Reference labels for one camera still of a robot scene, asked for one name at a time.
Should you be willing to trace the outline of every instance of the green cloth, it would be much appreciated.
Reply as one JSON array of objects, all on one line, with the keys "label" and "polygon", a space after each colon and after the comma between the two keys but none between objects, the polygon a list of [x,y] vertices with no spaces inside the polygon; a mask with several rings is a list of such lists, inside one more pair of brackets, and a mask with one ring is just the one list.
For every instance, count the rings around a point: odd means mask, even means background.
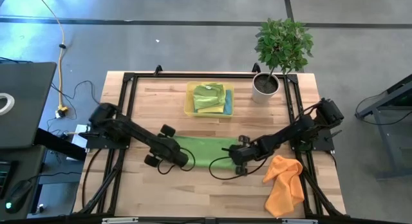
[{"label": "green cloth", "polygon": [[219,83],[196,86],[193,90],[194,109],[225,105],[225,88]]},{"label": "green cloth", "polygon": [[[185,137],[185,136],[173,136],[173,138],[179,143],[180,147],[184,147],[193,153],[196,159],[196,167],[209,168],[211,162],[217,158],[229,156],[227,151],[223,151],[221,148],[229,148],[232,144],[238,144],[237,138],[200,138],[200,137]],[[186,153],[189,157],[187,166],[193,165],[193,157]],[[212,168],[217,169],[234,169],[235,165],[232,159],[218,160],[212,164]]]}]

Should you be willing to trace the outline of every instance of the wooden tabletop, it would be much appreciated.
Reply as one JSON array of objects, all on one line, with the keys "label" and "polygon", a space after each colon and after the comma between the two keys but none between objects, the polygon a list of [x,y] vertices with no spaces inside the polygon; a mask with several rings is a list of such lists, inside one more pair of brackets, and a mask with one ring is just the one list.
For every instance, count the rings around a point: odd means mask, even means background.
[{"label": "wooden tabletop", "polygon": [[[101,102],[118,104],[123,71],[109,71],[104,84]],[[311,73],[297,74],[303,106],[319,101],[315,76]],[[194,118],[183,112],[186,83],[188,81],[228,82],[234,85],[234,115],[231,119]],[[248,135],[251,138],[273,134],[289,124],[284,85],[268,104],[256,104],[251,100],[252,79],[139,79],[132,120],[152,133],[159,133],[163,124],[176,130],[179,136],[234,137]],[[292,100],[297,114],[293,87]],[[126,112],[130,86],[127,89],[123,112]],[[84,170],[95,151],[88,154]],[[239,217],[270,218],[264,204],[273,183],[263,183],[267,165],[256,173],[229,181],[214,179],[208,169],[195,168],[184,172],[174,168],[161,175],[155,168],[144,163],[148,146],[132,140],[126,151],[122,179],[118,192],[117,216],[175,216],[175,217]],[[294,158],[289,143],[283,144],[275,154]],[[107,150],[102,150],[91,166],[86,182],[86,202],[94,195],[104,173]],[[315,170],[320,188],[335,207],[345,213],[339,180],[332,157],[326,153],[313,152]],[[249,162],[249,170],[260,162]],[[230,171],[216,173],[221,177],[233,176]],[[81,209],[82,182],[77,191],[73,211]],[[108,207],[111,187],[106,197]],[[308,190],[310,205],[315,212],[312,190]],[[304,217],[303,205],[285,217]]]}]

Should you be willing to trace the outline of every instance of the yellow cable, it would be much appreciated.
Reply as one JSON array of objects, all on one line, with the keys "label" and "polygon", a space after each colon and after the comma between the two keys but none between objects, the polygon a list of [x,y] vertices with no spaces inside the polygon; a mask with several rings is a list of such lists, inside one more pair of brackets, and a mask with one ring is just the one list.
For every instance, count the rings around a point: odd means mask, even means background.
[{"label": "yellow cable", "polygon": [[[60,26],[60,29],[62,30],[62,44],[64,45],[64,30],[62,27],[62,24],[59,21],[59,18],[54,14],[54,12],[51,10],[51,8],[44,2],[44,0],[41,0],[44,5],[49,9],[49,11],[53,14],[54,18],[56,19],[57,23]],[[63,58],[63,48],[60,47],[60,54],[59,54],[59,61],[57,63],[57,68],[59,69],[59,90],[62,91],[62,58]],[[59,109],[63,108],[63,102],[62,102],[62,93],[59,93]]]}]

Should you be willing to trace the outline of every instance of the potted plant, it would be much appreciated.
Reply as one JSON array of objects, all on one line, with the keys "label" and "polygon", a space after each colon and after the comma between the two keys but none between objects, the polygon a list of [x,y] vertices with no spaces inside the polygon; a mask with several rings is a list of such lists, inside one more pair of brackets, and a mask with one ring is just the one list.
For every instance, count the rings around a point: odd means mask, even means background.
[{"label": "potted plant", "polygon": [[272,21],[262,23],[260,32],[256,35],[259,61],[265,63],[270,72],[258,73],[253,78],[252,99],[257,103],[266,102],[279,89],[278,79],[272,75],[273,70],[281,68],[283,74],[292,70],[299,71],[308,64],[303,55],[310,53],[314,43],[312,36],[305,33],[308,29],[302,23],[285,21]]}]

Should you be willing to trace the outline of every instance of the concrete floor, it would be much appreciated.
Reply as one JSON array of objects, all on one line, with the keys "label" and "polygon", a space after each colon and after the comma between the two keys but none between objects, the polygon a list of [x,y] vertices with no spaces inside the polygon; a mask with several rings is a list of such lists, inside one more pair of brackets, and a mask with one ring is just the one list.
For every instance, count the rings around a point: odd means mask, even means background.
[{"label": "concrete floor", "polygon": [[[329,23],[412,23],[410,0],[291,0],[295,19]],[[283,0],[46,0],[59,17],[163,21],[263,21],[286,18]],[[51,17],[39,0],[5,0],[0,15]],[[257,55],[256,27],[64,25],[68,52],[63,61],[64,91],[70,95],[91,80],[99,98],[108,70],[250,71]],[[412,178],[378,182],[388,169],[377,128],[353,116],[356,105],[411,73],[411,30],[316,29],[315,56],[305,72],[314,73],[321,96],[332,98],[345,116],[335,137],[339,180],[347,213],[357,218],[410,222]],[[0,23],[0,56],[56,61],[61,33],[54,24]],[[95,104],[81,85],[73,105],[77,120],[57,120],[51,130],[73,131],[85,124]],[[53,117],[51,91],[40,127]],[[77,185],[61,185],[71,194]],[[50,201],[45,215],[68,214],[71,196]]]}]

